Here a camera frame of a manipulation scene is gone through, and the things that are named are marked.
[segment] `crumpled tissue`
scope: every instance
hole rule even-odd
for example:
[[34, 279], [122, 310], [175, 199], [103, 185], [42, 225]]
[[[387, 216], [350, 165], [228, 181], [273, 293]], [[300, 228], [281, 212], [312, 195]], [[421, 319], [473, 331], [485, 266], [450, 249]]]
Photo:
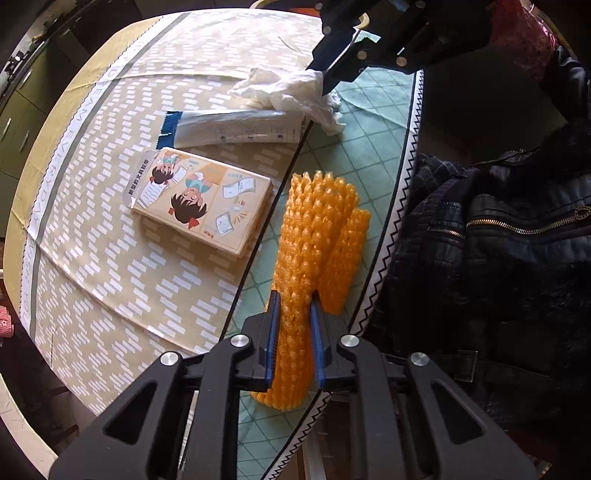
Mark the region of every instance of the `crumpled tissue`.
[[304, 112], [319, 123], [327, 135], [341, 133], [345, 124], [337, 94], [322, 95], [322, 72], [253, 68], [246, 80], [238, 82], [228, 93], [249, 99], [251, 105], [275, 110]]

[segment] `kitchen cabinet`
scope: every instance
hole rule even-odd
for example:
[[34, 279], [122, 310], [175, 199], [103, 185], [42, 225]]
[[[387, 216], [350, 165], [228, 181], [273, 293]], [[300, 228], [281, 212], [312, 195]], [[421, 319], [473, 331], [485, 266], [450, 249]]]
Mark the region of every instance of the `kitchen cabinet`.
[[0, 112], [0, 168], [14, 140], [21, 117], [30, 103], [22, 95], [13, 93]]
[[70, 29], [51, 39], [57, 48], [70, 60], [74, 68], [80, 70], [90, 58], [86, 49], [74, 36]]
[[46, 115], [35, 105], [27, 102], [22, 111], [14, 136], [6, 144], [2, 152], [2, 164], [0, 173], [9, 175], [15, 179], [21, 177], [22, 169], [25, 166], [31, 147], [35, 143], [37, 135], [45, 122]]
[[0, 172], [0, 237], [6, 237], [6, 228], [18, 180]]
[[213, 0], [175, 0], [170, 2], [163, 2], [162, 0], [135, 0], [135, 5], [137, 5], [139, 13], [142, 14], [142, 18], [152, 18], [175, 12], [216, 8]]
[[47, 115], [76, 73], [70, 60], [50, 43], [19, 82], [17, 92]]
[[114, 34], [142, 20], [134, 0], [107, 0], [84, 11], [71, 26], [72, 33], [92, 55]]

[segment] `beige tablecloth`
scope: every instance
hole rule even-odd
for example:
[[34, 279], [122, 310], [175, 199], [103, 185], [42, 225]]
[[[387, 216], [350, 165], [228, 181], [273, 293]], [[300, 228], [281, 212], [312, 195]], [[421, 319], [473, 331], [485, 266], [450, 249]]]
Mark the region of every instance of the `beige tablecloth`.
[[[12, 209], [7, 289], [53, 371], [95, 413], [160, 352], [218, 341], [250, 256], [125, 207], [141, 152], [167, 110], [238, 108], [226, 94], [236, 81], [256, 66], [305, 68], [320, 36], [317, 18], [248, 9], [140, 22], [92, 57], [51, 112]], [[277, 193], [296, 148], [200, 150], [271, 177]]]

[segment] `zipper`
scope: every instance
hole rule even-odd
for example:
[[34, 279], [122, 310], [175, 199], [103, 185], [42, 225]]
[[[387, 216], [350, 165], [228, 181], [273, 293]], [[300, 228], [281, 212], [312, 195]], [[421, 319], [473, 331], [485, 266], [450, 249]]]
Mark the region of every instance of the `zipper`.
[[463, 233], [460, 233], [457, 230], [450, 230], [449, 228], [438, 228], [435, 226], [430, 226], [427, 229], [427, 232], [445, 233], [446, 235], [455, 236], [457, 238], [461, 238], [462, 240], [466, 239], [466, 235], [464, 235]]
[[[492, 218], [476, 218], [474, 220], [470, 220], [466, 224], [466, 228], [477, 225], [491, 225], [510, 230], [511, 232], [515, 232], [520, 235], [539, 235], [564, 225], [581, 222], [587, 219], [589, 216], [591, 216], [591, 207], [583, 206], [577, 207], [571, 216], [563, 218], [562, 220], [556, 220], [555, 222], [549, 223], [548, 225], [544, 225], [539, 228], [520, 228], [500, 220], [494, 220]], [[446, 235], [455, 236], [457, 238], [461, 238], [462, 240], [466, 239], [466, 235], [463, 233], [448, 228], [429, 227], [428, 231], [445, 233]]]

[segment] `tablecloth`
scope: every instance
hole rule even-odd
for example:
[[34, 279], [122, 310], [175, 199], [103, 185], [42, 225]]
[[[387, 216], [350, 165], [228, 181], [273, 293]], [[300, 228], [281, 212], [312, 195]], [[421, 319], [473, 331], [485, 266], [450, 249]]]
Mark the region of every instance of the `tablecloth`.
[[[404, 211], [421, 74], [368, 69], [339, 85], [345, 132], [327, 137], [314, 126], [298, 152], [292, 144], [190, 149], [272, 178], [277, 206], [260, 242], [253, 238], [253, 259], [190, 242], [121, 202], [166, 110], [235, 108], [226, 92], [251, 67], [304, 68], [320, 36], [318, 19], [286, 12], [220, 9], [143, 21], [109, 40], [52, 110], [12, 207], [5, 282], [47, 362], [95, 413], [160, 353], [203, 353], [264, 308], [294, 158], [294, 171], [322, 169], [355, 183], [372, 213], [345, 308], [352, 331], [367, 321]], [[301, 409], [280, 414], [245, 394], [239, 476], [277, 476], [326, 401], [311, 393]]]

